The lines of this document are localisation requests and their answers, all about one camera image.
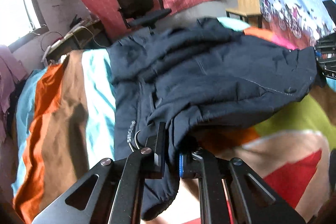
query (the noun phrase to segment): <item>screw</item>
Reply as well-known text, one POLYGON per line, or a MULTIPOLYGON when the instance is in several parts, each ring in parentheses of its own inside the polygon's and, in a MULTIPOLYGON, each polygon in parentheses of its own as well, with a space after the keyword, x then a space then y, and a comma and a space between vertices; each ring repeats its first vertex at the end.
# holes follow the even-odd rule
POLYGON ((197 149, 194 153, 197 154, 197 155, 202 154, 202 150, 203 149, 201 147, 197 147, 197 149))
POLYGON ((152 153, 152 150, 149 147, 144 147, 141 149, 141 154, 147 155, 152 153))
POLYGON ((112 162, 112 160, 110 158, 104 158, 100 161, 100 164, 103 166, 107 166, 112 162))
POLYGON ((234 165, 242 165, 243 164, 243 161, 240 159, 240 158, 233 158, 232 159, 232 163, 234 165))

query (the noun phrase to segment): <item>jacket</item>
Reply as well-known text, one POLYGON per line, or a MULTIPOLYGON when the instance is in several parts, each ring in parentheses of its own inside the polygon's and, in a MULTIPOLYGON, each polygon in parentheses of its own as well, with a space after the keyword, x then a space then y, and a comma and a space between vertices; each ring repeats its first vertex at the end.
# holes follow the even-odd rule
POLYGON ((115 160, 144 146, 166 122, 164 178, 146 180, 142 218, 151 220, 179 188, 179 144, 198 124, 247 128, 300 101, 316 77, 313 47, 288 50, 204 18, 151 37, 129 36, 110 48, 116 113, 115 160))

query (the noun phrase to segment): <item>black office chair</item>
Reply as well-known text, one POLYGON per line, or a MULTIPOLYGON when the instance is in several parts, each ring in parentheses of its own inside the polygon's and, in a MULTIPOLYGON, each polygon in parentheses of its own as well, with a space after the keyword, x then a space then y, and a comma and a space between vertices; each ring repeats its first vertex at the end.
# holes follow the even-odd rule
POLYGON ((154 7, 153 0, 117 0, 120 12, 127 29, 137 26, 148 27, 151 35, 155 29, 155 23, 171 13, 171 9, 165 9, 163 0, 158 0, 161 9, 151 11, 154 7))

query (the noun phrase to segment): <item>purple cloth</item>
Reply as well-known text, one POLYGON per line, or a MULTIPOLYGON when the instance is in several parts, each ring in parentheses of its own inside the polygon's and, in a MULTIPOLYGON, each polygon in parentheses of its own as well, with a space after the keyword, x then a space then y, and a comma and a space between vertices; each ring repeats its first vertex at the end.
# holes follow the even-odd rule
POLYGON ((0 45, 0 149, 6 138, 6 117, 9 96, 15 84, 25 78, 25 68, 15 59, 8 47, 0 45))

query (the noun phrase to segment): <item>red triangle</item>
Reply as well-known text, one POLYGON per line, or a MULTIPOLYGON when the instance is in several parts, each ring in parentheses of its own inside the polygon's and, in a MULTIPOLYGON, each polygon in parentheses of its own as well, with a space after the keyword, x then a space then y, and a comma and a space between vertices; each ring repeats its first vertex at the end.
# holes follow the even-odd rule
POLYGON ((264 180, 292 208, 295 208, 316 172, 321 155, 320 149, 296 163, 286 163, 267 175, 264 180))

